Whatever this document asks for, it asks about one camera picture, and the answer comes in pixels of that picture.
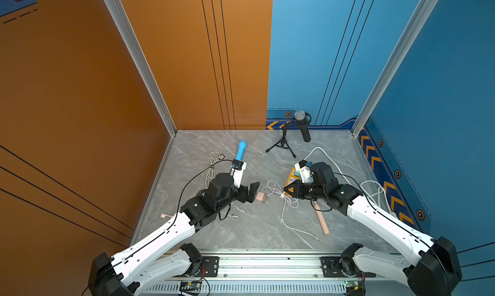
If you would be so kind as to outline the pink electric toothbrush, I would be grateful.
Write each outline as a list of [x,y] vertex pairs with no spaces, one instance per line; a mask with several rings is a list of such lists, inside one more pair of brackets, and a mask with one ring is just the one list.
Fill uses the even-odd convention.
[[317,217],[318,217],[318,221],[322,227],[322,231],[324,233],[324,235],[329,235],[330,234],[330,230],[327,226],[327,222],[324,218],[324,215],[323,215],[323,212],[321,210],[321,208],[318,206],[317,202],[316,201],[313,201],[312,202],[312,205],[313,205],[313,208],[317,214]]

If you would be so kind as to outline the black microphone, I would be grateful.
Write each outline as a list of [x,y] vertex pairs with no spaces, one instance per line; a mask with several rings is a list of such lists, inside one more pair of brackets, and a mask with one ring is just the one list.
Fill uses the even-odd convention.
[[311,141],[311,136],[309,132],[309,124],[311,123],[311,115],[303,110],[296,111],[294,115],[295,125],[300,129],[302,133],[303,140],[306,143]]

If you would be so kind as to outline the orange power strip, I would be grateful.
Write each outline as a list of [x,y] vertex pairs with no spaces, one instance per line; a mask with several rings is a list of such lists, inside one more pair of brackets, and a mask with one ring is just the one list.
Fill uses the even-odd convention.
[[295,182],[296,180],[299,180],[299,179],[300,179],[300,178],[295,178],[295,177],[292,177],[292,176],[291,176],[291,172],[290,172],[290,174],[289,174],[289,176],[288,176],[288,178],[287,178],[287,181],[286,181],[285,186],[290,185],[291,183],[293,183],[293,182]]

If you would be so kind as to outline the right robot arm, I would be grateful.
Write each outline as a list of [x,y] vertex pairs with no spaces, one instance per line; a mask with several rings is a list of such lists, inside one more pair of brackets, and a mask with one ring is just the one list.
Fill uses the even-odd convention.
[[448,239],[433,239],[381,209],[360,189],[341,184],[327,163],[295,164],[296,179],[284,187],[295,199],[323,201],[363,224],[394,247],[398,254],[375,252],[353,243],[340,255],[346,277],[372,273],[408,286],[415,295],[451,295],[462,280],[455,245]]

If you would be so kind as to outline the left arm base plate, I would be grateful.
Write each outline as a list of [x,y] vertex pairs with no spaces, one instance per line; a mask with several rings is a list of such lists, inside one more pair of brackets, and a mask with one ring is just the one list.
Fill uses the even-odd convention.
[[192,262],[183,275],[187,277],[216,277],[219,271],[219,261],[219,256],[202,256],[201,262]]

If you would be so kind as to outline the green circuit board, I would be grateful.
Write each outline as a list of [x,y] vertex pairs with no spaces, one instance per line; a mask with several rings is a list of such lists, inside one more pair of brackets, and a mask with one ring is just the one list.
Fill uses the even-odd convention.
[[202,292],[202,281],[181,281],[179,295],[199,295]]
[[366,285],[362,281],[346,281],[344,296],[365,296]]

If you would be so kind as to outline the pink charger cube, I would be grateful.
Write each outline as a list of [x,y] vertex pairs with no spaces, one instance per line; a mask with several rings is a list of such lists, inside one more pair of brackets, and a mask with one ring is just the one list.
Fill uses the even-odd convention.
[[255,200],[259,203],[265,203],[267,199],[267,195],[264,192],[258,192],[256,194]]

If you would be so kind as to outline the green circuit board left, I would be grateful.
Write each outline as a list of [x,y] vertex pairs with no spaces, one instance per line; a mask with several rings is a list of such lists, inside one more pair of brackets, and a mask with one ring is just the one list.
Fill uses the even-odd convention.
[[202,281],[181,281],[179,295],[199,295],[202,292]]

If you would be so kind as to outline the aluminium front rail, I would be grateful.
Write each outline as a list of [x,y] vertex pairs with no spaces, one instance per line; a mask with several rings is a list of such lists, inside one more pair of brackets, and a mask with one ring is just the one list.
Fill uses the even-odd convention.
[[[341,258],[353,261],[362,272],[361,278],[355,279],[364,281],[366,274],[372,273],[407,285],[415,295],[450,295],[452,288],[438,254],[430,249],[420,250],[418,255],[419,260],[412,263],[399,255],[374,252],[361,244],[352,244],[342,253]],[[271,278],[281,281],[307,274],[310,268],[316,266],[316,262],[317,258],[303,259],[296,256],[228,257],[220,261],[220,269],[233,269],[235,274],[241,275],[252,274],[265,281]],[[202,291],[211,293],[211,284],[206,277],[192,277],[192,281],[202,281]]]

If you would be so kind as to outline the black tripod stand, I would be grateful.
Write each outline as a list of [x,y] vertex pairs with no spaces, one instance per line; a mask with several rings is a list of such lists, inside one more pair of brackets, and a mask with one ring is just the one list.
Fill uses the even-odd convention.
[[266,153],[270,152],[272,149],[274,149],[275,147],[277,147],[277,148],[280,148],[280,149],[289,150],[291,152],[291,155],[294,158],[296,158],[296,154],[294,153],[294,151],[292,151],[292,149],[289,146],[289,143],[287,141],[287,131],[289,130],[289,128],[291,127],[292,124],[293,124],[293,121],[288,121],[288,122],[285,122],[281,126],[282,137],[274,145],[272,145],[271,147],[269,147],[268,149],[266,149]]

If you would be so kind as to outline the blue cylindrical device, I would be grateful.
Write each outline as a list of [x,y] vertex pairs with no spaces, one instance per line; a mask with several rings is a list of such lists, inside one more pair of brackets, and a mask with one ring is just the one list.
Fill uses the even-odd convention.
[[246,147],[247,147],[246,140],[243,140],[243,139],[240,140],[238,143],[238,149],[237,149],[237,154],[236,154],[235,160],[242,161],[242,157],[244,155]]

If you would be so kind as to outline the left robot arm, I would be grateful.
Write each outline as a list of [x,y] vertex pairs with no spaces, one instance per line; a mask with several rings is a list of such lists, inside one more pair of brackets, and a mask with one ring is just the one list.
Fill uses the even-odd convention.
[[252,203],[260,184],[236,185],[229,173],[220,173],[207,189],[187,200],[178,212],[156,231],[131,247],[93,262],[87,290],[92,295],[140,295],[155,284],[176,276],[202,275],[202,255],[184,240],[214,222],[223,220],[235,201]]

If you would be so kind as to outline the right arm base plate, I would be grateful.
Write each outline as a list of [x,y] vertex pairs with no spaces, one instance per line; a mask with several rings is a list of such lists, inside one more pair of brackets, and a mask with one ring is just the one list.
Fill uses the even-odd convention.
[[361,278],[362,275],[353,261],[340,256],[323,256],[320,258],[320,263],[325,278]]

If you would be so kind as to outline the green circuit board right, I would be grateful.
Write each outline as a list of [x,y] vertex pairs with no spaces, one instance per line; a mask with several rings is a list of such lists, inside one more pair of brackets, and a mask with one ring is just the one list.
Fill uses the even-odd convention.
[[362,281],[346,281],[344,296],[365,296],[366,285]]

